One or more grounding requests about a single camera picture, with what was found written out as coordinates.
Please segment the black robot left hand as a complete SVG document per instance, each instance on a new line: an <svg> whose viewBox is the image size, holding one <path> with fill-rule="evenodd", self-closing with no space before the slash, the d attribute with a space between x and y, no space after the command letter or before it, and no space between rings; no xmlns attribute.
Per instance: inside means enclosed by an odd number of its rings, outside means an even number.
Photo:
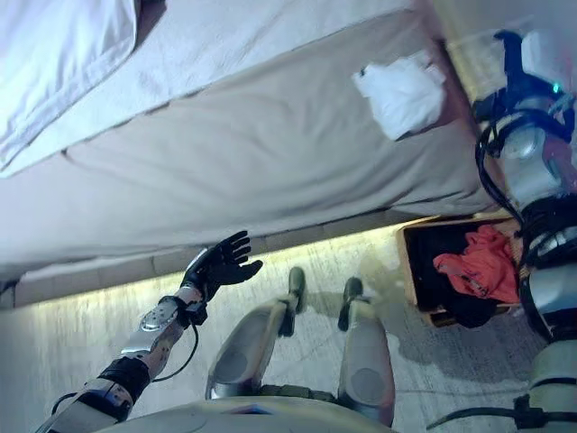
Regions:
<svg viewBox="0 0 577 433"><path fill-rule="evenodd" d="M180 288L199 293L197 301L209 302L221 286L240 284L254 277L263 265L249 263L251 238L246 230L203 250L187 267Z"/></svg>

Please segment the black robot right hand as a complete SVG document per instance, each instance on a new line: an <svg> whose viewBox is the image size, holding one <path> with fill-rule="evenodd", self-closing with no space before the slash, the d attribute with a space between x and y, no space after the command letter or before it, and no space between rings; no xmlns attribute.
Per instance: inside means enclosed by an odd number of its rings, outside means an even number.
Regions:
<svg viewBox="0 0 577 433"><path fill-rule="evenodd" d="M493 35L501 41L504 49L504 71L507 77L507 87L516 88L524 77L522 67L522 37L516 32L500 30Z"/></svg>

